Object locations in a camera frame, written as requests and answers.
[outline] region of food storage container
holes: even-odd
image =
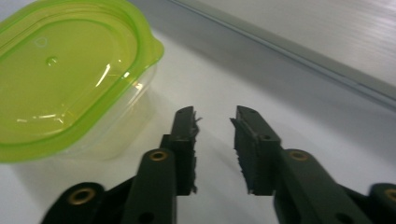
[[[162,55],[125,0],[40,0],[1,22],[0,161],[119,142]]]

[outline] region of brass screw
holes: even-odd
[[[168,157],[168,154],[163,151],[155,151],[149,155],[152,161],[164,161]]]
[[[96,194],[91,188],[77,189],[68,198],[68,202],[73,205],[80,205],[89,202]]]
[[[392,201],[396,202],[396,189],[387,189],[385,190],[385,194],[390,198]]]
[[[306,153],[301,151],[292,151],[290,156],[297,161],[307,161],[309,158]]]

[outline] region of transparent plastic container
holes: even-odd
[[[1,22],[0,161],[87,149],[117,133],[162,55],[125,0],[40,0]]]

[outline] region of lime green plastic lid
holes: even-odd
[[[80,139],[163,55],[125,0],[41,0],[0,23],[0,161]]]

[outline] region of white surface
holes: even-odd
[[[358,90],[384,101],[389,102],[375,91],[396,100],[394,0],[176,2],[203,11],[292,57],[324,67],[333,77],[348,77],[360,84],[348,82]]]
[[[1,19],[27,1],[3,1]],[[277,223],[271,197],[247,195],[233,150],[237,105],[259,111],[284,148],[311,152],[343,185],[366,193],[396,183],[396,112],[332,79],[183,7],[134,0],[165,46],[147,97],[147,124],[110,161],[46,159],[0,166],[2,224],[39,223],[70,186],[108,189],[133,176],[140,156],[169,133],[174,113],[194,105],[199,122],[198,194],[177,199],[177,223]]]

